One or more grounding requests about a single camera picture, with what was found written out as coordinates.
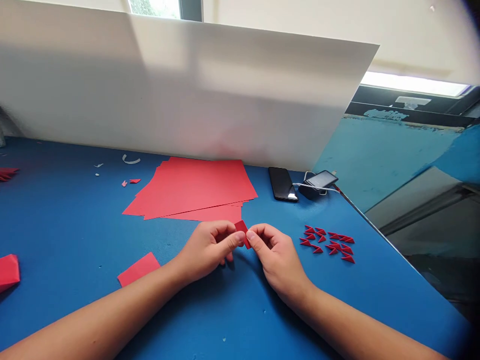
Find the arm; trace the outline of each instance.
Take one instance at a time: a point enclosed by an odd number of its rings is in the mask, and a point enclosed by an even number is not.
[[[344,358],[446,359],[315,287],[302,268],[292,239],[276,228],[255,225],[246,237],[278,296]]]
[[[0,352],[7,359],[113,359],[180,289],[233,260],[245,234],[229,221],[202,222],[169,263]]]

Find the smartphone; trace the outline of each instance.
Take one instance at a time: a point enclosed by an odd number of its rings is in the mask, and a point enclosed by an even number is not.
[[[270,174],[271,189],[273,190],[275,199],[293,203],[299,200],[287,169],[269,167],[268,173]]]

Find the hand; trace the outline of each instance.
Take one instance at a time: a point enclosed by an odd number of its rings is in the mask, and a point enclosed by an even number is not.
[[[183,249],[175,257],[186,276],[192,283],[210,274],[225,258],[232,262],[232,251],[244,245],[245,233],[236,231],[230,221],[201,222],[186,242]]]
[[[263,265],[268,283],[287,305],[302,301],[315,286],[305,274],[292,239],[268,224],[250,228],[246,237]]]

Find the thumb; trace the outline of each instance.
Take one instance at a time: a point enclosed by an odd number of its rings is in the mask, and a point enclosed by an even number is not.
[[[250,242],[251,247],[255,250],[258,258],[261,262],[267,259],[269,256],[270,249],[268,248],[267,244],[252,230],[248,230],[246,232],[246,238]]]
[[[228,235],[222,241],[220,241],[216,248],[220,252],[220,257],[223,259],[228,254],[230,254],[233,250],[244,243],[245,233],[243,231],[237,231],[233,234]]]

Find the left hand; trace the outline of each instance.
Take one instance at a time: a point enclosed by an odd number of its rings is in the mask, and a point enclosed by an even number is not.
[[[186,280],[192,283],[210,274],[225,259],[234,260],[232,251],[244,245],[245,233],[236,231],[235,225],[226,220],[201,222],[176,256],[185,271]]]

